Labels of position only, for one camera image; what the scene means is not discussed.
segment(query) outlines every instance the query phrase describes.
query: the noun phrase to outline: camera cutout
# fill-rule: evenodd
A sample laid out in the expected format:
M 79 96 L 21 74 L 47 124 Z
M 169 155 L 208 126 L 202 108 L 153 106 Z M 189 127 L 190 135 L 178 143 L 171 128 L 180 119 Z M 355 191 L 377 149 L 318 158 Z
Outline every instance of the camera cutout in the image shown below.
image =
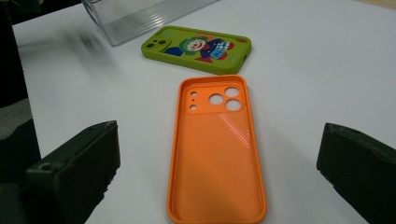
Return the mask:
M 227 109 L 235 111 L 238 110 L 239 108 L 241 108 L 241 102 L 239 102 L 238 100 L 232 99 L 227 101 L 227 103 L 225 103 L 225 106 L 227 107 Z
M 223 102 L 223 96 L 218 93 L 215 93 L 209 97 L 209 102 L 212 105 L 219 105 Z
M 230 97 L 235 97 L 239 94 L 239 90 L 235 87 L 229 87 L 225 89 L 225 94 Z

